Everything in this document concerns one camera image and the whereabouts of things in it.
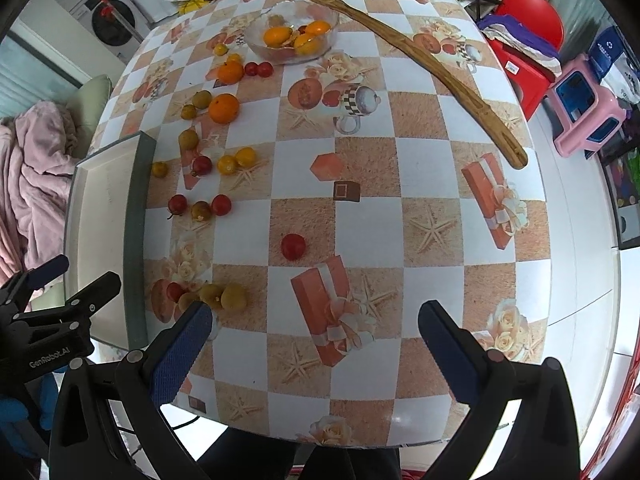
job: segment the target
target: orange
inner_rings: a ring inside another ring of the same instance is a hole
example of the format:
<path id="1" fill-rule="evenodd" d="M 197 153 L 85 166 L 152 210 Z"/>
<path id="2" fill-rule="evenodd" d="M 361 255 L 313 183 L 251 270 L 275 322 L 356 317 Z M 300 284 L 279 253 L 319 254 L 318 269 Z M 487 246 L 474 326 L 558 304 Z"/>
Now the orange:
<path id="1" fill-rule="evenodd" d="M 271 27 L 264 31 L 262 39 L 266 46 L 278 48 L 291 37 L 292 32 L 290 27 Z"/>
<path id="2" fill-rule="evenodd" d="M 238 63 L 242 64 L 242 56 L 240 56 L 240 54 L 229 54 L 226 57 L 227 61 L 237 61 Z"/>
<path id="3" fill-rule="evenodd" d="M 323 20 L 316 20 L 314 22 L 309 23 L 305 27 L 305 34 L 313 34 L 314 36 L 319 36 L 320 34 L 324 34 L 331 30 L 331 25 Z"/>
<path id="4" fill-rule="evenodd" d="M 236 162 L 241 168 L 250 168 L 254 166 L 256 158 L 257 155 L 255 154 L 255 150 L 249 146 L 241 148 L 236 153 Z"/>
<path id="5" fill-rule="evenodd" d="M 293 42 L 293 47 L 299 56 L 312 56 L 322 48 L 322 43 L 319 38 L 305 33 L 296 38 L 296 41 Z"/>
<path id="6" fill-rule="evenodd" d="M 221 156 L 217 166 L 222 175 L 233 175 L 236 172 L 236 160 L 231 155 Z"/>
<path id="7" fill-rule="evenodd" d="M 225 61 L 218 68 L 218 80 L 225 85 L 235 85 L 244 77 L 244 67 L 237 61 Z"/>
<path id="8" fill-rule="evenodd" d="M 229 124 L 240 113 L 240 101 L 235 95 L 220 94 L 209 104 L 209 117 L 218 124 Z"/>

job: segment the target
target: tile floor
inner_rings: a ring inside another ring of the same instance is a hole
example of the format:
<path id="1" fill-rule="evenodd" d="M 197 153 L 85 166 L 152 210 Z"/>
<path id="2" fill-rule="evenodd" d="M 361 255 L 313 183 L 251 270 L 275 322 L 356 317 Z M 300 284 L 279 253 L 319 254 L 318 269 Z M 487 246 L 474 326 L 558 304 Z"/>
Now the tile floor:
<path id="1" fill-rule="evenodd" d="M 614 403 L 598 400 L 619 387 L 632 352 L 632 348 L 627 348 L 629 344 L 621 349 L 620 343 L 615 342 L 620 277 L 614 222 L 597 161 L 584 160 L 579 154 L 570 158 L 558 155 L 552 142 L 554 124 L 544 106 L 531 118 L 529 128 L 545 184 L 551 244 L 551 307 L 544 356 L 558 358 L 564 367 L 578 432 L 584 439 L 582 464 L 585 464 L 604 432 L 607 410 L 610 412 L 610 404 Z M 635 340 L 634 334 L 626 339 L 631 338 Z M 614 345 L 617 354 L 613 353 Z M 619 373 L 607 377 L 610 366 Z M 487 473 L 495 465 L 517 409 L 518 403 L 511 402 L 502 418 L 502 423 L 509 425 L 496 432 L 474 477 Z M 165 406 L 162 411 L 172 425 L 191 417 L 172 406 Z M 197 458 L 224 429 L 219 423 L 201 419 L 177 434 Z M 137 443 L 134 438 L 131 440 L 131 449 L 135 449 Z M 402 464 L 427 468 L 444 445 L 402 449 Z M 142 452 L 136 455 L 136 463 L 154 476 Z"/>

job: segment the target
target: red chair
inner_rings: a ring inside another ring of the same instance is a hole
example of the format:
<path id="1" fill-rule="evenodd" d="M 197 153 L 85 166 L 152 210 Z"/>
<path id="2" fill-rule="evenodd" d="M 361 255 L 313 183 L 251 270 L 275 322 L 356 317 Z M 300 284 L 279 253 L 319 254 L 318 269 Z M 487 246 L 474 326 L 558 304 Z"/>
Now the red chair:
<path id="1" fill-rule="evenodd" d="M 556 50 L 560 49 L 564 40 L 564 27 L 560 16 L 548 1 L 503 0 L 495 13 L 513 16 L 531 32 L 551 43 Z M 549 70 L 514 48 L 498 40 L 488 42 L 514 83 L 520 106 L 528 121 L 556 78 Z"/>

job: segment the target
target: wooden back scratcher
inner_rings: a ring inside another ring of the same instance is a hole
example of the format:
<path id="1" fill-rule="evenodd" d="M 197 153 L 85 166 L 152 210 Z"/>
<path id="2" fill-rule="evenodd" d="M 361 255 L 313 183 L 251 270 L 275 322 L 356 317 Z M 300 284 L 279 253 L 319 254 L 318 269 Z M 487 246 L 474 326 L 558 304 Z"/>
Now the wooden back scratcher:
<path id="1" fill-rule="evenodd" d="M 527 153 L 500 117 L 498 117 L 491 107 L 473 92 L 471 88 L 453 76 L 432 54 L 420 49 L 404 34 L 393 30 L 388 25 L 385 25 L 385 23 L 379 22 L 364 12 L 348 6 L 341 0 L 310 1 L 341 12 L 349 16 L 352 20 L 363 24 L 387 43 L 407 54 L 407 56 L 413 59 L 418 65 L 431 72 L 442 81 L 444 86 L 449 89 L 463 108 L 484 128 L 511 166 L 516 170 L 521 170 L 527 165 Z"/>

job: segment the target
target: yellow item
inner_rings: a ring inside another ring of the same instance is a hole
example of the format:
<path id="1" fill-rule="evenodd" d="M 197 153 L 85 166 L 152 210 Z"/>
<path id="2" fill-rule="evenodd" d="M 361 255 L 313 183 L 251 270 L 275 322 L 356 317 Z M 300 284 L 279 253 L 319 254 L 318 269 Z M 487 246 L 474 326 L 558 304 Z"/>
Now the yellow item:
<path id="1" fill-rule="evenodd" d="M 220 311 L 222 310 L 220 296 L 222 296 L 222 292 L 224 290 L 224 287 L 221 285 L 206 283 L 200 289 L 200 301 L 204 301 L 204 303 L 208 304 L 212 310 Z"/>
<path id="2" fill-rule="evenodd" d="M 249 146 L 241 148 L 236 153 L 236 162 L 241 168 L 251 168 L 255 165 L 257 158 L 255 150 Z"/>
<path id="3" fill-rule="evenodd" d="M 292 33 L 290 27 L 271 27 L 264 31 L 262 39 L 266 46 L 278 48 L 291 37 Z"/>
<path id="4" fill-rule="evenodd" d="M 313 34 L 314 36 L 319 36 L 320 34 L 324 34 L 331 30 L 331 25 L 323 20 L 316 20 L 314 22 L 309 23 L 305 27 L 305 34 Z"/>
<path id="5" fill-rule="evenodd" d="M 186 2 L 180 2 L 178 4 L 178 14 L 183 15 L 193 10 L 198 10 L 207 5 L 207 0 L 188 0 Z"/>
<path id="6" fill-rule="evenodd" d="M 178 136 L 178 145 L 182 150 L 194 150 L 200 142 L 196 130 L 189 128 Z"/>
<path id="7" fill-rule="evenodd" d="M 193 97 L 191 98 L 191 102 L 193 103 L 194 108 L 204 110 L 209 106 L 211 99 L 211 92 L 209 92 L 208 90 L 200 90 L 193 95 Z"/>
<path id="8" fill-rule="evenodd" d="M 246 309 L 246 293 L 242 285 L 229 283 L 220 296 L 220 305 L 229 312 L 242 312 Z"/>
<path id="9" fill-rule="evenodd" d="M 217 166 L 222 175 L 233 175 L 236 172 L 236 160 L 231 155 L 221 156 Z"/>
<path id="10" fill-rule="evenodd" d="M 213 53 L 216 56 L 224 56 L 227 52 L 229 52 L 229 47 L 224 43 L 219 43 L 213 48 Z"/>
<path id="11" fill-rule="evenodd" d="M 151 165 L 151 173 L 156 178 L 164 178 L 169 173 L 169 166 L 166 162 L 154 162 Z"/>
<path id="12" fill-rule="evenodd" d="M 293 47 L 299 56 L 312 56 L 322 48 L 322 43 L 319 38 L 305 33 L 296 38 L 296 41 L 293 42 Z"/>
<path id="13" fill-rule="evenodd" d="M 186 121 L 191 121 L 198 116 L 198 111 L 194 105 L 184 105 L 180 112 L 180 117 Z"/>
<path id="14" fill-rule="evenodd" d="M 229 54 L 226 58 L 227 61 L 236 61 L 242 64 L 242 56 L 240 54 Z"/>

